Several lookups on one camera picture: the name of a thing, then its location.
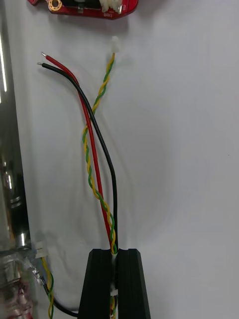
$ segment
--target white jst connector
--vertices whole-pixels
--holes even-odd
[[[115,12],[119,12],[119,8],[122,6],[122,0],[100,0],[103,12],[112,8]]]

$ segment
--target white surface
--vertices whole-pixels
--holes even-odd
[[[117,21],[56,17],[24,0],[6,7],[31,234],[47,240],[58,298],[79,303],[88,253],[108,244],[78,97],[36,62],[43,50],[65,63],[92,103],[117,35],[97,120],[118,179],[119,244],[141,251],[152,319],[237,318],[238,0],[140,0]]]

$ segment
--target cable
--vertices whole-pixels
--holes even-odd
[[[65,71],[69,76],[71,76],[74,81],[79,85],[75,75],[69,70],[67,69],[63,64],[61,64],[60,62],[58,62],[57,60],[55,60],[54,58],[52,58],[49,55],[46,55],[45,53],[41,53],[48,61],[50,61],[51,63],[53,63],[54,65],[58,66],[60,69],[62,69],[63,71]],[[97,152],[96,152],[96,145],[95,145],[95,139],[94,139],[94,135],[93,135],[93,130],[92,130],[92,126],[91,126],[91,121],[89,118],[89,114],[87,112],[87,108],[85,106],[84,100],[82,99],[82,96],[79,94],[81,103],[82,103],[82,107],[83,107],[83,111],[84,111],[84,115],[86,118],[86,123],[87,123],[87,127],[89,128],[89,135],[90,135],[90,140],[91,140],[91,147],[92,147],[92,154],[93,154],[93,160],[94,160],[94,165],[95,165],[95,170],[96,170],[96,178],[97,178],[97,185],[98,185],[98,189],[99,189],[99,193],[101,194],[102,198],[103,198],[103,189],[102,189],[102,184],[101,184],[101,175],[100,175],[100,169],[99,169],[99,164],[98,164],[98,158],[97,158]],[[106,210],[103,208],[103,205],[101,204],[101,209],[102,209],[102,214],[103,214],[103,218],[104,218],[104,222],[106,225],[106,230],[107,230],[107,235],[108,235],[108,239],[111,245],[111,239],[110,239],[110,226],[108,224],[107,221],[107,213]]]
[[[49,294],[49,289],[47,288],[47,284],[46,284],[46,281],[44,280],[44,278],[42,278],[42,281],[43,281],[43,287],[45,289],[45,292],[46,294],[48,295]],[[65,313],[66,315],[69,315],[71,317],[75,317],[77,318],[78,317],[78,313],[74,313],[68,309],[66,309],[65,307],[63,307],[55,298],[53,299],[54,301],[54,306],[59,309],[61,312]]]
[[[45,258],[42,257],[41,260],[42,260],[43,267],[44,267],[44,269],[46,271],[46,274],[47,274],[47,288],[49,289],[48,298],[50,300],[50,305],[49,305],[49,308],[48,308],[48,317],[49,317],[49,319],[52,319],[53,318],[53,314],[54,314],[54,305],[53,305],[53,301],[54,301],[54,295],[53,295],[54,278],[53,278],[52,273],[50,272],[50,270],[49,270],[49,268],[47,266]]]
[[[101,98],[103,97],[103,95],[106,92],[106,86],[107,86],[107,83],[110,80],[110,72],[111,72],[111,69],[112,69],[114,61],[115,61],[115,55],[116,55],[115,53],[112,54],[112,58],[111,58],[111,60],[109,61],[108,65],[107,65],[106,75],[104,77],[104,82],[103,82],[102,86],[99,89],[98,96],[97,96],[96,101],[94,103],[94,106],[92,108],[92,111],[93,111],[94,114],[96,112],[97,107],[99,106]],[[102,202],[102,205],[106,208],[106,210],[107,210],[107,221],[108,221],[110,227],[112,228],[112,224],[110,222],[110,218],[113,221],[113,217],[111,215],[110,208],[109,208],[108,204],[105,201],[103,201],[102,198],[100,198],[100,196],[97,196],[97,192],[94,191],[94,184],[92,183],[92,179],[90,178],[91,168],[90,168],[90,162],[89,162],[89,148],[88,148],[88,145],[87,145],[87,138],[86,138],[87,132],[88,132],[88,126],[86,125],[84,130],[83,130],[83,143],[84,143],[84,151],[85,151],[85,154],[86,154],[87,171],[88,171],[88,174],[89,174],[89,179],[88,179],[89,185],[93,189],[93,193],[96,196],[96,198],[99,199]],[[113,232],[113,241],[112,241],[112,244],[111,244],[111,249],[112,249],[112,253],[113,254],[117,253],[117,247],[116,247],[116,245],[114,245],[115,240],[116,240],[116,233],[114,231]]]
[[[64,72],[64,71],[62,71],[62,70],[60,70],[60,69],[58,69],[58,68],[56,68],[54,66],[46,64],[46,63],[39,63],[39,65],[41,65],[43,68],[46,68],[46,69],[51,70],[51,71],[54,71],[56,73],[59,73],[59,74],[63,75],[64,77],[66,77],[75,86],[75,88],[77,89],[77,91],[81,95],[81,97],[82,97],[82,99],[83,99],[83,101],[84,101],[84,103],[85,103],[85,105],[87,107],[88,113],[90,115],[90,118],[91,118],[91,121],[93,123],[93,126],[94,126],[94,128],[96,130],[97,136],[98,136],[98,138],[100,140],[101,146],[103,148],[104,154],[105,154],[106,159],[107,159],[107,163],[108,163],[110,171],[111,171],[112,185],[113,185],[113,200],[114,200],[114,222],[115,222],[114,227],[115,227],[115,232],[116,232],[116,248],[118,249],[118,216],[117,216],[118,205],[117,205],[116,174],[115,174],[114,166],[113,166],[112,161],[111,161],[110,154],[109,154],[109,152],[107,150],[105,141],[104,141],[104,139],[102,137],[101,131],[100,131],[99,126],[97,124],[97,121],[96,121],[96,118],[94,116],[94,113],[93,113],[93,111],[91,109],[89,101],[87,100],[87,97],[85,96],[85,94],[82,91],[82,89],[80,88],[80,86],[66,72]],[[113,232],[114,232],[114,229],[112,228],[111,229],[111,238],[113,238]]]

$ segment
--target black cable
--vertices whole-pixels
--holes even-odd
[[[47,288],[46,281],[42,278],[43,281],[43,287],[45,289],[46,294],[49,294],[49,289]],[[54,306],[59,309],[61,312],[65,313],[66,315],[69,315],[71,317],[78,317],[78,313],[73,313],[72,311],[66,309],[64,306],[62,306],[55,298],[54,298]]]
[[[117,247],[117,250],[118,250],[118,213],[117,213],[117,210],[118,210],[118,203],[117,203],[117,184],[116,184],[116,174],[115,174],[115,170],[114,170],[114,166],[112,164],[112,161],[111,161],[111,157],[110,157],[110,154],[107,150],[107,147],[106,147],[106,144],[105,144],[105,141],[102,137],[102,134],[101,134],[101,131],[99,129],[99,126],[97,124],[97,121],[96,121],[96,118],[94,116],[94,113],[91,109],[91,106],[90,106],[90,103],[87,99],[87,97],[85,96],[84,92],[82,91],[82,89],[80,88],[80,86],[71,78],[70,75],[68,75],[66,72],[52,66],[52,65],[49,65],[47,63],[42,63],[41,66],[43,68],[46,68],[48,70],[51,70],[51,71],[54,71],[54,72],[57,72],[61,75],[63,75],[64,77],[66,77],[73,85],[74,87],[77,89],[77,91],[79,92],[79,94],[81,95],[86,107],[87,107],[87,110],[88,110],[88,113],[89,113],[89,116],[91,118],[91,121],[92,121],[92,124],[96,130],[96,134],[99,138],[99,141],[101,143],[101,146],[102,146],[102,149],[105,153],[105,156],[106,156],[106,159],[107,159],[107,163],[109,165],[109,168],[110,168],[110,171],[111,171],[111,178],[112,178],[112,186],[113,186],[113,202],[114,202],[114,220],[115,220],[115,232],[116,232],[116,247]]]

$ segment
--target red pcb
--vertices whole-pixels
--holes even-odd
[[[32,5],[37,5],[42,0],[28,0]],[[118,19],[132,13],[138,4],[138,0],[122,0],[122,4],[115,11],[109,8],[104,12],[99,0],[45,0],[48,9],[54,14],[91,16],[104,19]]]

